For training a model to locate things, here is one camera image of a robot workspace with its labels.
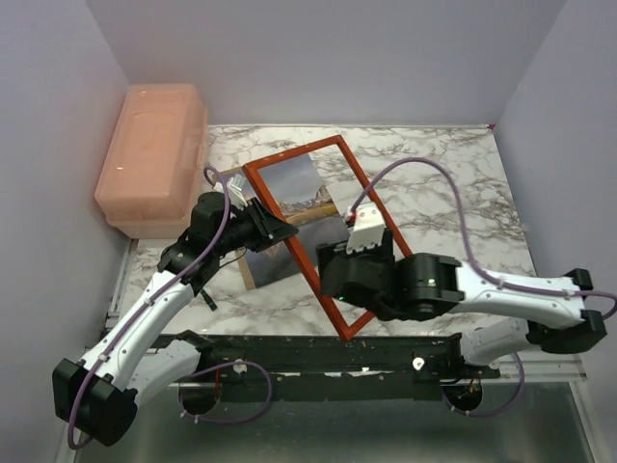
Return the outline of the mountain landscape photo print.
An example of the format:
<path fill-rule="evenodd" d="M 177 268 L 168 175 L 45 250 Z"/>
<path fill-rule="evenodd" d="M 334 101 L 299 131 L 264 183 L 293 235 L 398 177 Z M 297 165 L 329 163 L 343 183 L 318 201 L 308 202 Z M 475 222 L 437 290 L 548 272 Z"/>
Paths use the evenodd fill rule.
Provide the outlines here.
<path fill-rule="evenodd" d="M 284 219 L 299 229 L 296 238 L 313 264 L 315 248 L 337 243 L 349 233 L 339 210 L 309 155 L 303 154 L 259 170 Z M 301 272 L 284 243 L 256 253 L 238 251 L 239 268 L 247 289 L 268 286 Z"/>

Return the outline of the orange wooden picture frame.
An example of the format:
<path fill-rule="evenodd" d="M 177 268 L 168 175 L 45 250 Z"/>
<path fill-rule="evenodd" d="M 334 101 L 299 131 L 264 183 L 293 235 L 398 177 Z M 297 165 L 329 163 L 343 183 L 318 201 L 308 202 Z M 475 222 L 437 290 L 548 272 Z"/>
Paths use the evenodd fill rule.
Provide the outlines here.
<path fill-rule="evenodd" d="M 255 136 L 251 158 L 261 191 L 298 234 L 289 244 L 248 253 L 241 269 L 251 304 L 243 333 L 251 335 L 358 336 L 402 334 L 397 322 L 381 322 L 363 309 L 322 297 L 317 289 L 319 244 L 349 233 L 342 215 L 360 195 L 369 174 L 348 134 L 312 127 L 289 137 L 275 127 Z"/>

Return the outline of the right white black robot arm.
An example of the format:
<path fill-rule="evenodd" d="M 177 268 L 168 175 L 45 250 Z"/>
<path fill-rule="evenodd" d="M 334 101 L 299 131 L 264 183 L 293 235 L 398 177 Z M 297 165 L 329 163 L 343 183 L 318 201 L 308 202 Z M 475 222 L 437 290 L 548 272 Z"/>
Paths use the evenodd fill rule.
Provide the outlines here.
<path fill-rule="evenodd" d="M 501 283 L 479 276 L 448 256 L 412 254 L 395 259 L 393 234 L 349 252 L 344 241 L 316 247 L 320 292 L 382 321 L 424 322 L 446 314 L 487 313 L 499 323 L 468 332 L 443 354 L 445 370 L 463 378 L 477 367 L 520 351 L 551 354 L 589 351 L 607 334 L 603 316 L 586 308 L 569 274 L 552 282 L 517 277 Z"/>

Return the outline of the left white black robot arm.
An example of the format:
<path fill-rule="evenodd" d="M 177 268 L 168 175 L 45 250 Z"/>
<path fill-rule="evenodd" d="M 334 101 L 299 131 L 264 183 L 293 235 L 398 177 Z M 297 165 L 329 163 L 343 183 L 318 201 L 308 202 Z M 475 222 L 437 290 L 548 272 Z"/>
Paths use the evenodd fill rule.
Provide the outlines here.
<path fill-rule="evenodd" d="M 189 227 L 164 250 L 129 312 L 79 361 L 63 359 L 54 368 L 55 412 L 68 424 L 69 447 L 84 446 L 75 442 L 76 430 L 112 446 L 133 423 L 139 406 L 176 379 L 206 379 L 214 359 L 196 345 L 175 340 L 154 357 L 148 350 L 219 271 L 223 257 L 239 248 L 264 251 L 297 232 L 257 199 L 236 206 L 226 193 L 200 195 Z"/>

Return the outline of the small black green connector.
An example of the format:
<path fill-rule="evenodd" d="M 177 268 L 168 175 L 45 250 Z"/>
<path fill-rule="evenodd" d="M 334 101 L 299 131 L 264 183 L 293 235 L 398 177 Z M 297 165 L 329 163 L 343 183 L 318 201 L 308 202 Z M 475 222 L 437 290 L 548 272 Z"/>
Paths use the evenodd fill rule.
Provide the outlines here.
<path fill-rule="evenodd" d="M 203 298 L 204 302 L 206 303 L 206 305 L 212 312 L 218 309 L 218 306 L 215 303 L 215 301 L 210 297 L 210 295 L 204 289 L 201 291 L 201 297 Z"/>

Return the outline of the pink translucent plastic box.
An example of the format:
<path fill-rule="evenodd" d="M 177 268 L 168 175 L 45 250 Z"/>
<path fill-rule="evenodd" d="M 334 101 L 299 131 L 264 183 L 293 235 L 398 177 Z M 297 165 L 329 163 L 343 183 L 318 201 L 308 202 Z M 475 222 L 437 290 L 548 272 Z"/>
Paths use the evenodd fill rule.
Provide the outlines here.
<path fill-rule="evenodd" d="M 179 236 L 201 191 L 207 135 L 194 85 L 131 86 L 94 193 L 107 223 L 132 239 Z"/>

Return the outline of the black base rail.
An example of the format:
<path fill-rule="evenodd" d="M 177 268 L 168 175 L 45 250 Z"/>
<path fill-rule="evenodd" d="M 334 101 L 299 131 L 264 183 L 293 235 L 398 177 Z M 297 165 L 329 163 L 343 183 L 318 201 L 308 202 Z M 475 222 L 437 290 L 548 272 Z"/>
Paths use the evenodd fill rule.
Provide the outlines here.
<path fill-rule="evenodd" d="M 181 392 L 192 409 L 223 402 L 438 400 L 449 381 L 497 379 L 464 362 L 459 336 L 337 337 L 198 335 L 176 339 L 200 352 L 199 376 Z"/>

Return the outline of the aluminium extrusion rail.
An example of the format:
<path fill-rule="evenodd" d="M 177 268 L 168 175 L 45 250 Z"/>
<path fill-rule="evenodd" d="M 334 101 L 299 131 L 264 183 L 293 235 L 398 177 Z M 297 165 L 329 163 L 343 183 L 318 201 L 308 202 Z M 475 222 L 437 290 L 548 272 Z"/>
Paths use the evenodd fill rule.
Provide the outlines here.
<path fill-rule="evenodd" d="M 555 355 L 542 351 L 525 351 L 518 354 L 527 383 L 577 382 L 587 379 L 582 360 L 578 354 Z M 513 355 L 496 360 L 500 379 L 518 380 L 519 367 Z"/>

